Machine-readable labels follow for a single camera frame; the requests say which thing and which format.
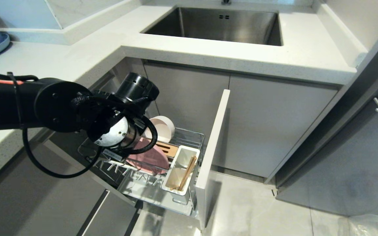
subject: dish rack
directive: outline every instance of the dish rack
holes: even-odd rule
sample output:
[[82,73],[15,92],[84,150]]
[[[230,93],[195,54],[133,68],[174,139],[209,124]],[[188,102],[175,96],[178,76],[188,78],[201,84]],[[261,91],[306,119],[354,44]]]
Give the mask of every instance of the dish rack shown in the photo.
[[[185,215],[191,215],[196,207],[196,196],[195,196],[195,184],[198,178],[199,167],[203,160],[204,153],[204,134],[194,132],[191,130],[186,130],[183,128],[176,128],[173,138],[170,140],[169,144],[175,146],[188,146],[191,148],[198,149],[200,154],[193,170],[192,178],[189,183],[189,201],[187,204],[177,202],[172,198],[171,193],[163,190],[161,185],[166,178],[166,175],[169,170],[163,169],[158,166],[154,166],[150,163],[145,163],[137,160],[132,160],[141,164],[144,164],[144,167],[152,168],[152,173],[138,169],[130,165],[129,163],[119,163],[117,161],[111,160],[110,158],[101,154],[99,160],[94,165],[95,168],[98,168],[101,173],[105,174],[108,178],[114,182],[119,181],[119,187],[117,188],[122,194],[128,195],[135,199],[143,200],[147,203],[151,203],[162,208],[170,209]],[[93,143],[89,140],[84,141],[81,146],[78,148],[78,152],[81,154],[86,154],[89,157],[94,155],[89,155],[88,151],[93,150]],[[172,163],[170,157],[168,157],[169,166]],[[166,173],[163,174],[153,174],[159,173],[160,170],[166,170]]]

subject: white bowl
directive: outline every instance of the white bowl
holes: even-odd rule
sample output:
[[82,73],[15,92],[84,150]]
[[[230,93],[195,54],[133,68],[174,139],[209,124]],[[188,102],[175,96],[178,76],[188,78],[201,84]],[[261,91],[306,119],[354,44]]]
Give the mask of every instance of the white bowl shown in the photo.
[[[170,140],[174,136],[174,124],[173,122],[162,115],[153,117],[150,119],[153,125],[156,127],[158,133],[158,141],[160,142],[170,142]],[[151,135],[150,129],[146,129],[144,132],[144,136],[151,139],[153,136]]]

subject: gray refrigerator door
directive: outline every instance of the gray refrigerator door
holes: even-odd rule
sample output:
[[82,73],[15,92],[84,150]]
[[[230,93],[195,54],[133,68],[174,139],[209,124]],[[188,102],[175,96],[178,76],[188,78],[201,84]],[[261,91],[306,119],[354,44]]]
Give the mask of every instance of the gray refrigerator door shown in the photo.
[[378,215],[378,113],[369,102],[279,189],[278,200],[341,215]]

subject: robotic arm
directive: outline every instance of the robotic arm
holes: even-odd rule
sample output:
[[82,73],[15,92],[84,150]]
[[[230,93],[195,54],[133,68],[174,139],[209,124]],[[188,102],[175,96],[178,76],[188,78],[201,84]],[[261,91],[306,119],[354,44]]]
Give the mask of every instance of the robotic arm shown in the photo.
[[[0,74],[0,129],[22,129],[24,148],[36,167],[57,178],[72,178],[88,171],[101,152],[123,163],[130,154],[153,148],[157,131],[144,114],[158,95],[158,88],[136,73],[129,73],[114,94],[90,92],[82,85],[55,78]],[[51,172],[31,152],[27,128],[35,127],[57,132],[85,130],[99,146],[97,155],[78,173]],[[141,149],[133,149],[146,128],[153,135],[151,142]]]

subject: floor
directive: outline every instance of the floor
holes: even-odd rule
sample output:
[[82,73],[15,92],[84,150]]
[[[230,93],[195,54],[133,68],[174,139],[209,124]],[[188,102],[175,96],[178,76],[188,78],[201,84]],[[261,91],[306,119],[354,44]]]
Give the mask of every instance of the floor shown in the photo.
[[[203,236],[347,236],[348,219],[275,199],[260,177],[211,172],[220,186]],[[199,221],[144,205],[132,236],[200,236]]]

